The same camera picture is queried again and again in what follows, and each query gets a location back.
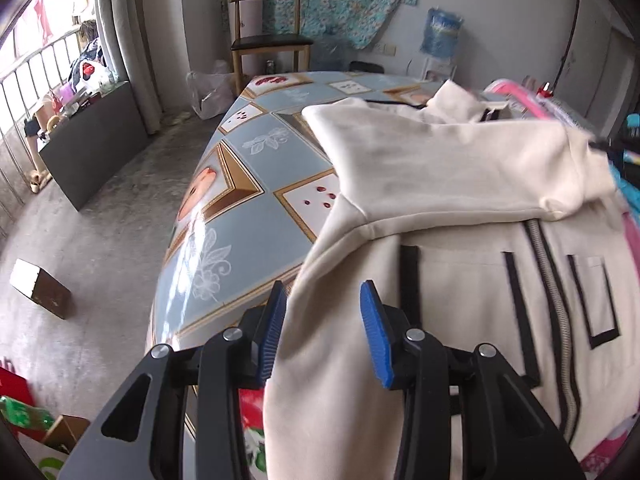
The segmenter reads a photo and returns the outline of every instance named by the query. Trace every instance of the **jacket zipper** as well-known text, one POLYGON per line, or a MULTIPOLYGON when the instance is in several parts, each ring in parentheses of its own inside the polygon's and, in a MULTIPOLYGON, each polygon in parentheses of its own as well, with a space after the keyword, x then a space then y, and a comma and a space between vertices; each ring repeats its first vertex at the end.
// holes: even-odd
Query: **jacket zipper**
POLYGON ((564 306, 564 301, 562 300, 558 283, 554 277, 549 255, 545 250, 540 224, 535 220, 527 220, 526 225, 529 228, 531 245, 538 260, 540 275, 549 292, 551 303, 556 313, 556 319, 558 320, 560 334, 559 389, 561 390, 566 402, 566 423, 564 425, 563 436, 564 439, 569 442, 574 435, 578 420, 578 400, 574 395, 571 380, 571 370, 573 366, 571 324, 569 321, 569 315, 564 306))

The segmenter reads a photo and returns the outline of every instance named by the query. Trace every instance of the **black chair seat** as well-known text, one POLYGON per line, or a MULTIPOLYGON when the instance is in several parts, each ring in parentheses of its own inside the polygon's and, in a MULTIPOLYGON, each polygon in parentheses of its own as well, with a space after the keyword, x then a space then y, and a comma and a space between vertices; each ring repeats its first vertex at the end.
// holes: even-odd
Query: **black chair seat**
POLYGON ((235 40, 231 45, 231 50, 261 48, 264 46, 311 45, 313 42, 314 40, 310 40, 301 34, 265 34, 263 36, 247 36, 235 40))

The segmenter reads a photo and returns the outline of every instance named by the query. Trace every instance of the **silver screw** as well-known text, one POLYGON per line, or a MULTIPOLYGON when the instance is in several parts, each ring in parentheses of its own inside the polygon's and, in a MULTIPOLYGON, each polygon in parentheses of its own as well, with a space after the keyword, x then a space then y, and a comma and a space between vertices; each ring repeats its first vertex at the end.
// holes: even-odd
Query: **silver screw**
POLYGON ((489 343, 481 344, 478 351, 480 352, 480 355, 482 357, 495 357, 495 354, 497 352, 495 346, 490 345, 489 343))
POLYGON ((419 328, 410 328, 404 334, 409 341, 422 341, 424 339, 424 332, 419 328))
POLYGON ((167 355, 169 355, 169 345, 156 345, 151 349, 153 359, 162 359, 167 355))
POLYGON ((222 337, 225 338, 226 341, 235 341, 242 337, 242 330, 240 330, 237 326, 227 328, 222 333, 222 337))

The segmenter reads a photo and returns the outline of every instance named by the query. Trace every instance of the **wooden chair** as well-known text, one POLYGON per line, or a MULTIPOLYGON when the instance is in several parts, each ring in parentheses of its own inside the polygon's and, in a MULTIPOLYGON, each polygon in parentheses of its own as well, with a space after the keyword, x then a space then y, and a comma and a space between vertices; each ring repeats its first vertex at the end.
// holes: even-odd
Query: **wooden chair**
POLYGON ((236 78, 236 91, 242 92, 242 56, 245 54, 260 54, 262 52, 293 52, 293 71, 298 71, 298 53, 304 51, 305 62, 302 70, 309 70, 309 54, 313 40, 300 34, 300 0, 295 2, 294 31, 293 34, 263 34, 261 36, 240 37, 240 2, 243 0, 229 0, 235 4, 236 27, 234 42, 231 45, 231 54, 234 58, 234 75, 236 78))

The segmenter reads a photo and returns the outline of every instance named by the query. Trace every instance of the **electrical socket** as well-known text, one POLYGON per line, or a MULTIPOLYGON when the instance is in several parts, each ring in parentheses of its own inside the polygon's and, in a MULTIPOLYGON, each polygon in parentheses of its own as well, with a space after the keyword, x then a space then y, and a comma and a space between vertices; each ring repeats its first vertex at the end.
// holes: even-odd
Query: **electrical socket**
POLYGON ((373 45, 371 51, 374 54, 381 54, 382 56, 395 56, 396 46, 391 43, 382 43, 379 41, 373 45))

